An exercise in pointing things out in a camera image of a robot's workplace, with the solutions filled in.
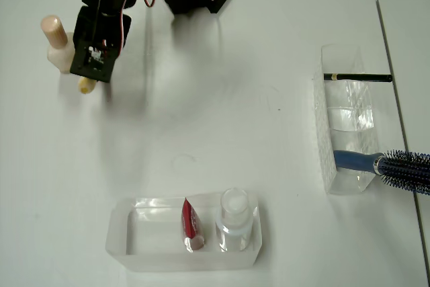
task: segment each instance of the clear plastic tray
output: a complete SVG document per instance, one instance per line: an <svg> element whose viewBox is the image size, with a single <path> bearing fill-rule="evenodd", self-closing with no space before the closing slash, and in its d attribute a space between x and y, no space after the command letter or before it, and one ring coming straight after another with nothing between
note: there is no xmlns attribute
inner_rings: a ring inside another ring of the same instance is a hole
<svg viewBox="0 0 430 287"><path fill-rule="evenodd" d="M106 251L133 272L233 270L251 267L261 248L258 201L248 192L254 222L251 242L243 251L222 252L215 230L221 193L187 197L197 212L205 245L190 253L181 234L184 198L135 198L118 202L112 211Z"/></svg>
<svg viewBox="0 0 430 287"><path fill-rule="evenodd" d="M364 73L358 46L332 44L322 47L320 69L314 77L316 132L322 177L331 194L364 191L372 173L337 168L333 149L378 152L372 102L366 82L323 81L323 73Z"/></svg>

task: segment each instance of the red packet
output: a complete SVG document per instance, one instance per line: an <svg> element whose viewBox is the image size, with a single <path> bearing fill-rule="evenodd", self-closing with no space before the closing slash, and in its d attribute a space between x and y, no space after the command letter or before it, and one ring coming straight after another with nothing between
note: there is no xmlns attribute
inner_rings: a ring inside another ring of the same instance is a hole
<svg viewBox="0 0 430 287"><path fill-rule="evenodd" d="M204 246L202 223L187 199L182 207L182 239L189 252Z"/></svg>

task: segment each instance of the beige bottle cap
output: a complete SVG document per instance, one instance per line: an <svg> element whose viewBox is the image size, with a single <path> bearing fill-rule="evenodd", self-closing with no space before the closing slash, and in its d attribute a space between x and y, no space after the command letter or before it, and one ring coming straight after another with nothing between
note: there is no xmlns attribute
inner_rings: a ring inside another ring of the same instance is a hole
<svg viewBox="0 0 430 287"><path fill-rule="evenodd" d="M66 46L67 35L58 16L46 16L44 19L42 19L40 27L45 33L49 44L51 44L53 48L63 48Z"/></svg>
<svg viewBox="0 0 430 287"><path fill-rule="evenodd" d="M87 77L80 77L78 80L79 91L83 94L91 93L94 90L96 83L96 80L88 79Z"/></svg>

